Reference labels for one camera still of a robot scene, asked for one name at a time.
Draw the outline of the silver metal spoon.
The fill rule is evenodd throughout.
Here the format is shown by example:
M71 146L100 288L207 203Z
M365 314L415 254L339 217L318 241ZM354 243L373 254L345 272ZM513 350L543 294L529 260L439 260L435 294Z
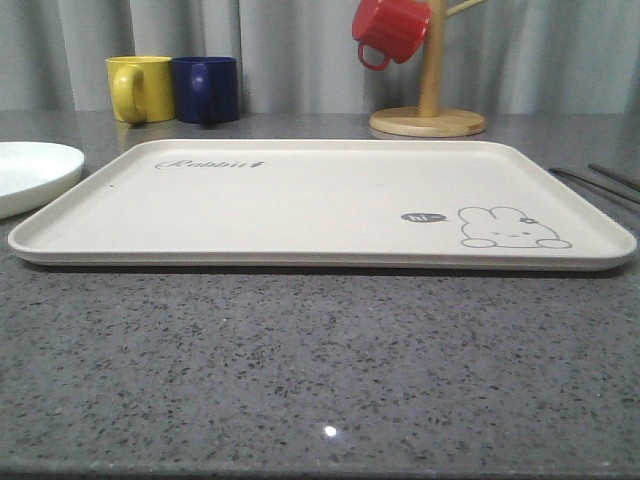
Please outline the silver metal spoon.
M634 204L639 205L639 198L636 198L636 197L633 197L633 196L631 196L631 195L628 195L628 194L624 193L623 191L620 191L620 190L616 190L616 189L613 189L613 188L607 187L607 186L606 186L606 185L604 185L604 184L601 184L601 183L595 182L595 181L590 180L590 179L588 179L588 178L586 178L586 177L584 177L584 176L581 176L581 175L578 175L578 174L572 173L572 172L570 172L570 171L568 171L568 170L566 170L566 169L561 169L561 168L549 168L549 169L548 169L548 172L549 172L549 173L552 173L552 174L554 174L554 175L559 175L559 176L561 176L561 177L566 177L566 178L571 178L571 179L573 179L573 180L577 180L577 181L582 182L582 183L584 183L584 184L587 184L587 185L590 185L590 186L596 187L596 188L598 188L598 189L600 189L600 190L603 190L603 191L605 191L605 192L607 192L607 193L613 194L613 195L615 195L616 197L622 198L622 199L627 200L627 201L629 201L629 202L631 202L631 203L634 203Z

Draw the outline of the grey curtain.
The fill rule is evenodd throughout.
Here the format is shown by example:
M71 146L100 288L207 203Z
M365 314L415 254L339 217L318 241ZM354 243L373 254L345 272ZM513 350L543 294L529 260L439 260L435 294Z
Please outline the grey curtain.
M421 60L364 68L353 1L5 1L1 106L105 111L106 61L231 56L251 113L414 104ZM441 99L482 113L634 114L635 1L488 1L446 23Z

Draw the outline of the red mug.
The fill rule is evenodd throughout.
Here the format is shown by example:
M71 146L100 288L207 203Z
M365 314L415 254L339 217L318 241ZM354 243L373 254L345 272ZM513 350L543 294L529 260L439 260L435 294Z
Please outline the red mug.
M370 70L384 70L391 61L408 61L421 46L431 20L427 2L410 0L362 0L352 22L352 38L358 42L358 58ZM365 59L369 47L383 55L378 64Z

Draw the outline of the dark blue mug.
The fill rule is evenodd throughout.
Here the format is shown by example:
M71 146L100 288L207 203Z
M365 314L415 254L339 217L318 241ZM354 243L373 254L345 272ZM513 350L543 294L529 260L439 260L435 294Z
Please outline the dark blue mug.
M240 117L237 62L226 56L170 60L175 116L186 123L212 124Z

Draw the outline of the wooden mug tree stand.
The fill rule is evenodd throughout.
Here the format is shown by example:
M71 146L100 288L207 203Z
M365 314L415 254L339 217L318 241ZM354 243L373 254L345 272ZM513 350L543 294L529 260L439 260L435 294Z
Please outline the wooden mug tree stand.
M486 130L486 119L481 114L440 104L446 19L481 3L483 0L462 1L448 7L446 1L428 1L432 18L424 41L418 105L376 111L369 119L371 128L425 138L469 136Z

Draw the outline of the cream rabbit serving tray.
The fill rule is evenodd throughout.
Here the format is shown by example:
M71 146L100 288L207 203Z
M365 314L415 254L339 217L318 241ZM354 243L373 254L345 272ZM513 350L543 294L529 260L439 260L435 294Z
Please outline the cream rabbit serving tray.
M15 227L43 265L607 270L634 236L482 141L161 140Z

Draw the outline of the silver metal chopstick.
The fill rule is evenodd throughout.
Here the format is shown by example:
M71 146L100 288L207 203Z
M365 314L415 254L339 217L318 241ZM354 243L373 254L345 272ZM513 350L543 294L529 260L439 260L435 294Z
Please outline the silver metal chopstick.
M595 163L590 163L588 165L588 168L635 191L640 191L640 181L638 178L616 172L611 168L607 168Z

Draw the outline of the yellow mug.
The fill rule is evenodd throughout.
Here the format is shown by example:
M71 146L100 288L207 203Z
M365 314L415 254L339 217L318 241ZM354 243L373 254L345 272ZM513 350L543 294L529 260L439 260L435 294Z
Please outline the yellow mug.
M118 56L106 60L116 120L130 124L175 117L168 56Z

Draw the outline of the white round plate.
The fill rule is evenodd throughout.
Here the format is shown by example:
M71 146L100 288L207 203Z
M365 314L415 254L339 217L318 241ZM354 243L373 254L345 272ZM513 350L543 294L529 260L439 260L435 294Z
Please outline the white round plate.
M76 185L85 155L63 144L1 143L1 218L41 207Z

